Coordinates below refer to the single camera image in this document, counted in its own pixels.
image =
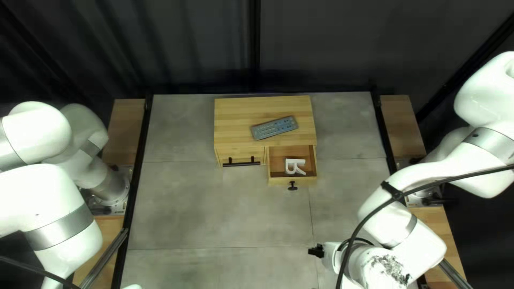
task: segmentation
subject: wooden cabinet top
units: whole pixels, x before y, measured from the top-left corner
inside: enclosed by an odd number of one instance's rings
[[[294,116],[298,129],[254,140],[250,128],[286,116]],[[214,101],[214,146],[258,147],[316,145],[310,96],[218,98]]]

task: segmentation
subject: wooden board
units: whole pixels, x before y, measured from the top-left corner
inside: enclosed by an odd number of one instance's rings
[[[298,129],[274,137],[253,140],[250,127],[294,116]],[[274,96],[219,98],[214,101],[214,147],[315,145],[316,128],[310,97]]]
[[[424,157],[426,155],[425,146],[409,96],[382,95],[380,100],[394,157],[397,159]],[[444,208],[440,206],[409,208],[409,210],[446,243],[447,251],[445,258],[465,278],[464,269],[458,256],[457,246],[455,245]],[[456,288],[455,284],[451,282],[438,266],[427,271],[425,277],[431,289]]]
[[[382,113],[395,158],[424,157],[425,145],[408,95],[382,95]]]
[[[95,220],[102,231],[103,244],[102,248],[94,255],[89,261],[84,263],[80,268],[75,271],[73,277],[73,284],[80,285],[80,282],[87,276],[89,271],[96,264],[100,256],[105,252],[107,247],[111,244],[114,238],[118,235],[123,227],[123,216],[95,216]],[[107,265],[103,268],[102,272],[94,282],[92,288],[94,289],[110,289],[113,282],[114,266],[116,263],[116,254],[114,254]]]
[[[409,208],[409,210],[445,241],[447,246],[446,260],[462,277],[466,278],[444,207]],[[431,289],[457,288],[438,266],[428,270],[425,273],[425,278]]]
[[[133,165],[143,122],[144,99],[116,99],[109,123],[109,141],[102,159],[109,165]]]

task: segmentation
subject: wooden drawer cabinet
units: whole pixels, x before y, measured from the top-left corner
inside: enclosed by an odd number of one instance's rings
[[[298,129],[254,140],[250,128],[279,118],[293,116]],[[268,165],[268,183],[288,187],[316,181],[316,128],[308,95],[218,98],[214,100],[214,152],[218,164],[255,162]],[[288,175],[285,159],[305,159],[300,168],[307,173]]]

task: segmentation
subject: black backdrop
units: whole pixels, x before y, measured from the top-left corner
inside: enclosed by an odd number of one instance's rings
[[[513,10],[509,0],[2,0],[0,104],[78,102],[107,124],[114,99],[145,92],[352,91],[374,79],[418,112]],[[491,56],[506,50],[512,37]],[[420,124],[428,149],[462,124],[451,103],[449,93]],[[467,205],[486,201],[455,194],[463,206],[448,216],[468,279],[512,283],[501,250],[476,252],[494,242],[480,228],[512,202],[471,216]],[[513,251],[514,227],[496,224]]]

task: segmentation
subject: cable tie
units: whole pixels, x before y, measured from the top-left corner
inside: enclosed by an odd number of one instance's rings
[[[388,193],[390,193],[393,197],[393,199],[401,202],[401,198],[403,197],[402,194],[403,192],[396,189],[395,187],[391,186],[391,184],[389,184],[388,182],[386,181],[383,181],[382,183],[380,183],[380,186],[382,187],[382,189],[386,190]]]

